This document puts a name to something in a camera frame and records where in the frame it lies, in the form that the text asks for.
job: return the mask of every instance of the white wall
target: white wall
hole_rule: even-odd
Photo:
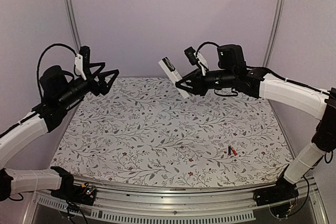
[[[250,65],[265,55],[276,0],[73,0],[82,44],[121,76],[160,77],[169,57],[181,74],[193,69],[183,51],[210,40],[240,44]],[[217,53],[203,55],[212,69]]]
[[[0,132],[3,132],[39,103],[36,65],[42,51],[56,42],[73,47],[73,42],[64,0],[0,0],[0,7]],[[66,49],[52,49],[43,59],[41,73],[60,63],[72,71],[73,58]],[[65,126],[66,122],[31,143],[7,167],[47,168]],[[1,202],[0,223],[21,223],[27,202]]]
[[[282,76],[315,87],[336,87],[336,1],[285,0],[270,68]],[[281,104],[275,110],[298,154],[318,121]],[[314,170],[330,223],[336,223],[336,161]]]

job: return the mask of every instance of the slotted vent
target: slotted vent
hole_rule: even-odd
[[[45,196],[40,196],[39,204],[54,208],[61,211],[66,211],[67,204],[58,199],[51,199]],[[239,212],[236,214],[221,215],[221,216],[202,216],[202,217],[140,217],[134,215],[120,215],[105,210],[91,211],[92,219],[104,220],[118,224],[222,224],[222,223],[241,223],[245,221],[255,220],[253,211]]]

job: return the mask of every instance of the table surface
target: table surface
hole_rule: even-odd
[[[267,100],[184,100],[168,79],[118,78],[106,96],[86,96],[51,165],[112,182],[229,187],[274,182],[290,161]]]

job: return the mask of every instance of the floral tablecloth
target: floral tablecloth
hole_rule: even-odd
[[[274,182],[290,161],[267,100],[184,100],[168,79],[118,78],[106,96],[86,96],[52,165],[113,182],[228,187]]]

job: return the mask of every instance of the gray leaf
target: gray leaf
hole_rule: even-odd
[[[155,173],[152,173],[151,176],[149,177],[149,180],[153,179],[155,177]]]

